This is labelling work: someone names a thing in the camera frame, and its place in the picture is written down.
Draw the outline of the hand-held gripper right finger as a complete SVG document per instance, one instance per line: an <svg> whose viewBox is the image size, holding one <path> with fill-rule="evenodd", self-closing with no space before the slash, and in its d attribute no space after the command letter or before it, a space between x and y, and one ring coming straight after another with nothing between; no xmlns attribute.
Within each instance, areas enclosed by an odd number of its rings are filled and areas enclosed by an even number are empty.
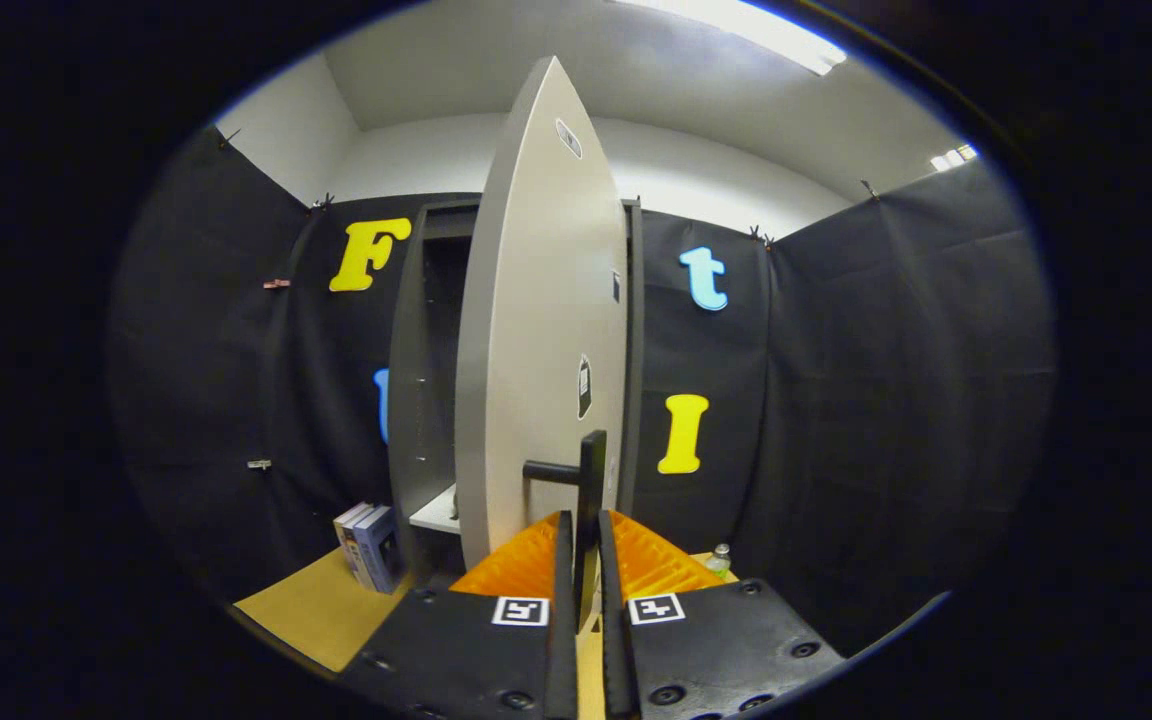
<svg viewBox="0 0 1152 720"><path fill-rule="evenodd" d="M622 511L598 516L609 719L751 719L846 665L764 579L719 579Z"/></svg>

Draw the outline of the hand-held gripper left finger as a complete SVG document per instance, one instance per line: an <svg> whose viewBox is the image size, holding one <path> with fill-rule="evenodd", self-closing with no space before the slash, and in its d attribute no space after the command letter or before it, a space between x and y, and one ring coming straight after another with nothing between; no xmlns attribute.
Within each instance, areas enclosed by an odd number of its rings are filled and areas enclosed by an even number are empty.
<svg viewBox="0 0 1152 720"><path fill-rule="evenodd" d="M416 585L340 674L396 719L576 719L573 518L553 511L452 584Z"/></svg>

